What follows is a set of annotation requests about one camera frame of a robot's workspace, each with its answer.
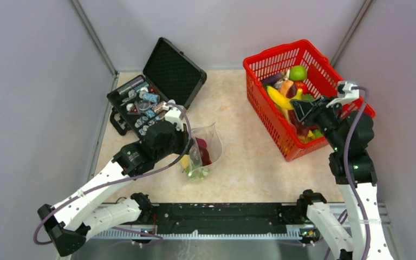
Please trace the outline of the yellow banana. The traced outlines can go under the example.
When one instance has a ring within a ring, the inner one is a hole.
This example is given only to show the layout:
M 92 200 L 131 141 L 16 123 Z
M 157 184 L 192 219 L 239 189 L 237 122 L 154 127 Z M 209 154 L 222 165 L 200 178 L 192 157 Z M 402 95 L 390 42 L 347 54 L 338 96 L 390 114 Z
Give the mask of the yellow banana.
M 277 89 L 275 89 L 272 86 L 267 86 L 266 92 L 269 98 L 271 98 L 271 100 L 280 108 L 283 108 L 286 110 L 293 110 L 294 107 L 292 106 L 291 101 L 302 100 L 303 89 L 298 88 L 296 94 L 291 98 L 285 97 Z

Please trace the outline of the yellow lemon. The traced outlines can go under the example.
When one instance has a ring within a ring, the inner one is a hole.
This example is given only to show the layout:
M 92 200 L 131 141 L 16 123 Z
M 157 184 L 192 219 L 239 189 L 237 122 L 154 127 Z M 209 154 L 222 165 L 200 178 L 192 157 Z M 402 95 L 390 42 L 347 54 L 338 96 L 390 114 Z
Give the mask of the yellow lemon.
M 185 154 L 181 158 L 180 162 L 181 162 L 182 169 L 184 169 L 184 170 L 187 169 L 190 166 L 190 157 L 189 157 L 189 155 Z

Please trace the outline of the purple sweet potato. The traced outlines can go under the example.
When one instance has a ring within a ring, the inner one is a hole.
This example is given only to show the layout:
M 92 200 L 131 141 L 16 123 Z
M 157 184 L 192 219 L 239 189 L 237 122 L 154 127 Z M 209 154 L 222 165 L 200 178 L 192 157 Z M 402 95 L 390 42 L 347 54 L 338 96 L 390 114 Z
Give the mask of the purple sweet potato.
M 195 138 L 199 148 L 207 149 L 207 142 L 202 138 Z

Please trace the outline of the clear zip top bag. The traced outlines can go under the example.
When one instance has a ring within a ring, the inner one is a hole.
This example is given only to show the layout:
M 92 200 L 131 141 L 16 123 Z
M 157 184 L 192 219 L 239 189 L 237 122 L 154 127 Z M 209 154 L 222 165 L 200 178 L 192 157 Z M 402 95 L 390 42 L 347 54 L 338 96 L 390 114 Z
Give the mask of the clear zip top bag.
M 194 144 L 179 163 L 179 171 L 189 180 L 202 180 L 209 176 L 223 155 L 223 144 L 216 123 L 191 131 Z

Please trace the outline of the dark red fruit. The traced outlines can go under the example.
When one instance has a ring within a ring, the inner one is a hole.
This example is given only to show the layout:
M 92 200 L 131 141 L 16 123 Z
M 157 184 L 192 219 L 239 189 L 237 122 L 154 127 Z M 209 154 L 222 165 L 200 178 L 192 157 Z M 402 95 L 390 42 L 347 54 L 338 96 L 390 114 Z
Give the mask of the dark red fruit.
M 201 162 L 203 166 L 211 165 L 212 161 L 207 149 L 199 148 Z

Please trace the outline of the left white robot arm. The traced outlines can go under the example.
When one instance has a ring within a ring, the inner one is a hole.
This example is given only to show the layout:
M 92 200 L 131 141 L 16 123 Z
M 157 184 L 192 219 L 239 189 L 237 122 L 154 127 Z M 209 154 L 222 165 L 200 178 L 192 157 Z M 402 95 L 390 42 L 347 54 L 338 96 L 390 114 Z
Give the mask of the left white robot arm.
M 37 210 L 41 219 L 37 230 L 44 228 L 49 243 L 65 257 L 102 231 L 126 222 L 149 222 L 152 205 L 143 193 L 108 207 L 100 205 L 132 180 L 166 170 L 154 167 L 163 158 L 176 154 L 177 159 L 168 165 L 171 167 L 188 153 L 193 143 L 189 122 L 156 122 L 142 140 L 123 146 L 100 173 L 68 198 L 55 205 L 42 205 Z

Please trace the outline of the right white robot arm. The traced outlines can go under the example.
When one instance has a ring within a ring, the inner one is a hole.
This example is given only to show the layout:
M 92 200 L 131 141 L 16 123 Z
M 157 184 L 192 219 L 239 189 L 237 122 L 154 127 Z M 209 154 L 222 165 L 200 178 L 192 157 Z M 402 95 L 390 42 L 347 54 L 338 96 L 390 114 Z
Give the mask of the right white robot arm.
M 322 96 L 291 104 L 299 122 L 318 127 L 333 149 L 329 167 L 344 200 L 350 231 L 320 194 L 302 194 L 296 217 L 318 228 L 335 259 L 393 259 L 379 213 L 378 179 L 367 152 L 374 137 L 373 119 L 365 113 L 365 101 L 359 110 L 339 117 L 342 101 Z

